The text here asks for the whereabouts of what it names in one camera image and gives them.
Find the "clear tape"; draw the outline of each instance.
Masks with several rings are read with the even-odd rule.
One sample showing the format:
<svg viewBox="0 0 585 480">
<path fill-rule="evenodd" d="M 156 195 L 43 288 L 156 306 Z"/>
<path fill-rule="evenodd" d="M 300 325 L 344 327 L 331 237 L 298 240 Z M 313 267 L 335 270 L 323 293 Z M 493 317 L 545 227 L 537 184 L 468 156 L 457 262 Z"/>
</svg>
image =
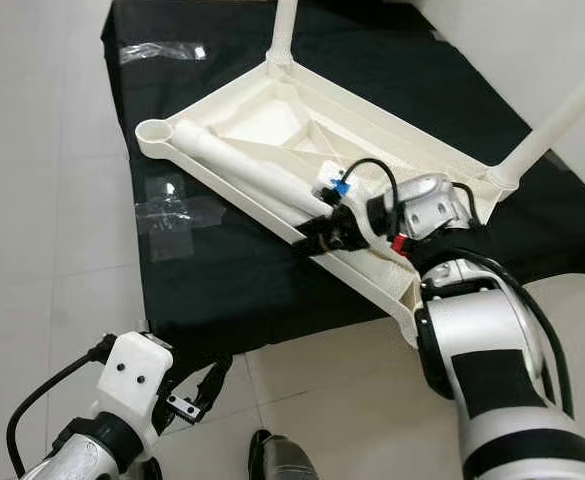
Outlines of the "clear tape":
<svg viewBox="0 0 585 480">
<path fill-rule="evenodd" d="M 200 61 L 208 58 L 208 52 L 205 45 L 193 42 L 145 42 L 128 45 L 119 50 L 121 65 L 152 57 Z"/>
<path fill-rule="evenodd" d="M 148 179 L 146 195 L 134 208 L 137 233 L 148 235 L 152 262 L 194 255 L 192 230 L 220 225 L 226 210 L 213 197 L 187 198 L 179 175 Z"/>
</svg>

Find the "white wall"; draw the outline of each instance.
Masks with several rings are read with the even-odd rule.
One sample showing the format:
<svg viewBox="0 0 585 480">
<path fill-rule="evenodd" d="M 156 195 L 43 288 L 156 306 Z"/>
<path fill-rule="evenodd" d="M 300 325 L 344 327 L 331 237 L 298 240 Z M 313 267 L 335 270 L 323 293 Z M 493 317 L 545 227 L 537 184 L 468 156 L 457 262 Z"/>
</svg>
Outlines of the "white wall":
<svg viewBox="0 0 585 480">
<path fill-rule="evenodd" d="M 585 0 L 414 0 L 531 126 L 585 76 Z M 585 116 L 554 150 L 585 182 Z"/>
</svg>

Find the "floor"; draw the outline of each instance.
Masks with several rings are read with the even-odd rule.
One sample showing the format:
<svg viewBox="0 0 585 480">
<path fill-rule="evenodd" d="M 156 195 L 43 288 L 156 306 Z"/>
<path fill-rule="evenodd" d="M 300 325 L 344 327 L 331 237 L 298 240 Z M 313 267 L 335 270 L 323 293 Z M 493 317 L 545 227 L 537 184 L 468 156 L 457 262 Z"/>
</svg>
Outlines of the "floor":
<svg viewBox="0 0 585 480">
<path fill-rule="evenodd" d="M 0 480 L 13 476 L 4 429 L 18 402 L 102 333 L 144 324 L 130 173 L 99 41 L 107 8 L 0 2 Z M 585 276 L 532 288 L 564 335 L 585 431 Z M 28 414 L 27 465 L 86 413 L 98 374 L 86 368 Z M 392 320 L 237 356 L 205 422 L 175 423 L 161 439 L 165 478 L 245 479 L 262 426 L 300 442 L 326 480 L 461 478 L 453 405 L 428 389 Z"/>
</svg>

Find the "black shoe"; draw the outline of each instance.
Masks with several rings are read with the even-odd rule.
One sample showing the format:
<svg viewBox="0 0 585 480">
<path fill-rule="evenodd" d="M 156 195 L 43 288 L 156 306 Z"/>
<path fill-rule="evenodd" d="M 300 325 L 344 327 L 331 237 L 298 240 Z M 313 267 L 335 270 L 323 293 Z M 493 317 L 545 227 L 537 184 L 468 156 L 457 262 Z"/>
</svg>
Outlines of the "black shoe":
<svg viewBox="0 0 585 480">
<path fill-rule="evenodd" d="M 267 430 L 261 429 L 254 432 L 250 441 L 250 453 L 248 455 L 248 474 L 250 480 L 265 480 L 263 473 L 263 443 L 272 436 Z"/>
</svg>

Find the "black cloth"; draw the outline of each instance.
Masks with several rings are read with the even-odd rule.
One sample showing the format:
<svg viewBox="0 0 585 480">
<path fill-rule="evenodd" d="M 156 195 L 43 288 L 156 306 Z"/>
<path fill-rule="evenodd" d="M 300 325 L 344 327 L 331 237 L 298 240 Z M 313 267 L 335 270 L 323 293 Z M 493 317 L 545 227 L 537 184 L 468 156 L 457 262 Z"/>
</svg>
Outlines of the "black cloth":
<svg viewBox="0 0 585 480">
<path fill-rule="evenodd" d="M 293 44 L 299 63 L 488 165 L 529 132 L 413 7 L 345 8 L 301 2 Z M 154 261 L 147 235 L 139 235 L 150 327 L 191 356 L 193 368 L 384 315 L 170 162 L 144 157 L 136 143 L 142 120 L 170 116 L 261 63 L 274 12 L 270 3 L 115 0 L 103 33 L 135 201 L 147 201 L 148 179 L 178 175 L 188 197 L 214 197 L 227 209 L 220 225 L 192 231 L 193 254 L 186 258 Z M 208 59 L 119 65 L 121 47 L 150 41 L 201 42 Z M 585 186 L 543 160 L 497 207 L 489 230 L 450 235 L 420 253 L 450 244 L 491 255 L 522 281 L 585 272 Z"/>
</svg>

